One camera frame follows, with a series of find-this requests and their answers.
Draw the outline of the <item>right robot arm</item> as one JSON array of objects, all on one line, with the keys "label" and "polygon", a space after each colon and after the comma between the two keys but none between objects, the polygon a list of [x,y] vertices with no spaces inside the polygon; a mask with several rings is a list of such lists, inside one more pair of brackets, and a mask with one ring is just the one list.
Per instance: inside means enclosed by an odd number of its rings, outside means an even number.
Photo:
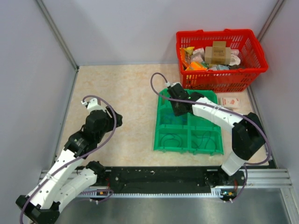
[{"label": "right robot arm", "polygon": [[204,95],[189,94],[180,83],[167,83],[167,92],[176,116],[190,113],[209,120],[232,135],[232,152],[218,169],[218,179],[228,185],[235,173],[266,143],[258,116],[254,113],[242,115],[225,109]]}]

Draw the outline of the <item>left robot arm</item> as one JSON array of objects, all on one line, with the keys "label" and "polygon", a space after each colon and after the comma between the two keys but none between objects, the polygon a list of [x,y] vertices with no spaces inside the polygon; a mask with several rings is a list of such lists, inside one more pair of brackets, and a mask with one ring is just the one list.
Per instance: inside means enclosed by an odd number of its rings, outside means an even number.
[{"label": "left robot arm", "polygon": [[122,125],[122,116],[104,99],[87,95],[81,101],[88,110],[79,131],[72,134],[59,157],[38,185],[26,195],[20,195],[16,205],[21,213],[19,222],[27,216],[36,224],[53,224],[59,215],[86,188],[105,182],[103,166],[90,162],[71,181],[69,176],[92,153],[106,145]]}]

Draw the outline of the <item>orange snack packet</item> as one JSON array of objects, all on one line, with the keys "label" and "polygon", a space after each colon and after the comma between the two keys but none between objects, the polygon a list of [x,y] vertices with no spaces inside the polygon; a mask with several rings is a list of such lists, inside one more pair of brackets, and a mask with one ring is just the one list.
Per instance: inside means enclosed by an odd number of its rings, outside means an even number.
[{"label": "orange snack packet", "polygon": [[185,71],[200,71],[207,70],[207,67],[199,62],[191,62]]}]

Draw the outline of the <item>green compartment tray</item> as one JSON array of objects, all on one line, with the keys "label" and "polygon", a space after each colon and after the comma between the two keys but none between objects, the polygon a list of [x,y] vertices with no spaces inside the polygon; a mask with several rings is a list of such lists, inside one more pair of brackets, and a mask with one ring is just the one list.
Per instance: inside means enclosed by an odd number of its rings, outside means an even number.
[{"label": "green compartment tray", "polygon": [[175,116],[171,102],[158,98],[153,150],[192,154],[224,154],[221,128],[190,113]]}]

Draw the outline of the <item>yellow snack packet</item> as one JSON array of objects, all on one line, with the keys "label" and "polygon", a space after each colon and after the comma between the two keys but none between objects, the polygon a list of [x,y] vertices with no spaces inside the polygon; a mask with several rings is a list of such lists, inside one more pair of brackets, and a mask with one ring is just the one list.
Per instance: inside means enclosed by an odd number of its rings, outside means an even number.
[{"label": "yellow snack packet", "polygon": [[185,51],[186,54],[191,56],[193,54],[194,47],[183,48],[183,50]]}]

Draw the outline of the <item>white red snack packet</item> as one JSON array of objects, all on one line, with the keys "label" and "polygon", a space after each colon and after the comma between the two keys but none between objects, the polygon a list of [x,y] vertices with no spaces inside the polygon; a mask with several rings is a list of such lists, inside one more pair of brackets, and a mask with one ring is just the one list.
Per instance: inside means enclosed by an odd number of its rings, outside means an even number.
[{"label": "white red snack packet", "polygon": [[231,110],[238,109],[241,106],[240,99],[233,98],[233,97],[221,97],[220,104],[223,107],[231,109]]}]

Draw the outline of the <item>brown cardboard box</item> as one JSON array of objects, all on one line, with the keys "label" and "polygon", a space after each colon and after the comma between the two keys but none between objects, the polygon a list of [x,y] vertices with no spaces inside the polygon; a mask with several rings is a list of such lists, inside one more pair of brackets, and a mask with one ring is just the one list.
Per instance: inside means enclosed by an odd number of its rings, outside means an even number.
[{"label": "brown cardboard box", "polygon": [[205,62],[208,64],[229,64],[231,48],[226,46],[226,41],[213,41],[212,46],[205,47]]}]

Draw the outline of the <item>red plastic basket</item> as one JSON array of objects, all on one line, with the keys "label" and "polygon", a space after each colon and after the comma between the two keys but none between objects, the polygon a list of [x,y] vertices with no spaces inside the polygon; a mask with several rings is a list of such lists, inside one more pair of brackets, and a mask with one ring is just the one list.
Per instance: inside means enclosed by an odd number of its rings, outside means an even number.
[{"label": "red plastic basket", "polygon": [[[235,70],[186,71],[181,60],[180,49],[205,48],[211,46],[214,41],[225,41],[226,46],[239,50],[240,67]],[[185,89],[241,92],[268,69],[262,46],[250,29],[178,31],[176,52],[180,82]]]}]

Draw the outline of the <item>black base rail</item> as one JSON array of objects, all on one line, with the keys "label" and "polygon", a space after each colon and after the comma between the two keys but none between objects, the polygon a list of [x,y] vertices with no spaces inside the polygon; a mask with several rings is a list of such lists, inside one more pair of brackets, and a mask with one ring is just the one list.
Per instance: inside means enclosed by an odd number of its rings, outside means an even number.
[{"label": "black base rail", "polygon": [[116,194],[183,194],[210,193],[220,186],[235,190],[244,181],[242,171],[228,176],[220,167],[106,167],[93,186],[109,187]]}]

